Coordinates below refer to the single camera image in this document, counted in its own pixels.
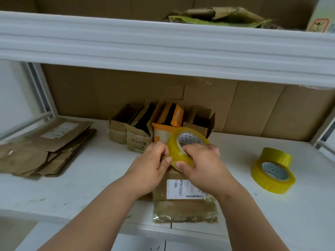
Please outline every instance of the shelving unit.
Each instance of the shelving unit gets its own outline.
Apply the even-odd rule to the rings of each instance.
[[[0,59],[35,62],[27,68],[39,83],[35,86],[44,109],[0,139],[58,115],[36,63],[335,88],[332,34],[1,11],[0,49]],[[326,144],[319,141],[334,116],[335,111],[313,146]],[[121,177],[138,153],[109,140],[107,121],[94,121],[97,134],[62,176],[32,180],[0,174],[0,189],[5,190],[0,192],[0,215],[66,223]],[[335,167],[330,159],[305,142],[222,133],[212,133],[209,140],[291,250],[333,249]],[[286,195],[263,190],[250,176],[263,147],[293,157],[296,184]],[[153,204],[137,201],[129,216],[121,233],[230,248],[222,213],[219,224],[160,225],[152,222]]]

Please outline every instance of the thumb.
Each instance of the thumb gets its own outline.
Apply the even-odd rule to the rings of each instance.
[[[182,171],[183,174],[188,178],[190,177],[191,173],[194,171],[193,167],[191,167],[189,164],[187,164],[184,161],[176,162],[176,168]]]
[[[168,167],[170,166],[171,162],[172,162],[171,157],[167,157],[167,158],[165,158],[161,161],[161,164],[159,165],[158,170],[162,174],[162,176],[165,174],[165,172],[168,169]]]

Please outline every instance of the packing tape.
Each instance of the packing tape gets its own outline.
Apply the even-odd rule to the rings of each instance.
[[[295,183],[295,177],[288,169],[291,161],[291,155],[265,147],[251,169],[251,176],[263,189],[285,194]]]
[[[182,146],[191,143],[210,144],[210,142],[198,131],[181,127],[172,131],[166,145],[169,148],[169,156],[172,157],[171,165],[176,168],[177,161],[184,161],[193,167],[193,159],[183,151]]]

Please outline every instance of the tape roll held in hands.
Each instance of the tape roll held in hands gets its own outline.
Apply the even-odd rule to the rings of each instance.
[[[185,144],[200,143],[210,144],[210,142],[198,131],[191,128],[181,127],[172,131],[172,134],[166,145],[169,148],[169,156],[172,157],[171,165],[176,168],[177,161],[184,161],[193,167],[193,159],[183,151],[182,146]]]
[[[251,168],[251,176],[263,189],[275,194],[285,194],[295,183],[295,177],[289,170],[291,161],[291,155],[265,147]]]

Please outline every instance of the forearm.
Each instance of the forearm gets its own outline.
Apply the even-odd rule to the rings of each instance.
[[[125,177],[116,180],[39,251],[110,251],[136,198]]]
[[[287,251],[249,192],[235,181],[229,193],[217,198],[226,219],[233,251]]]

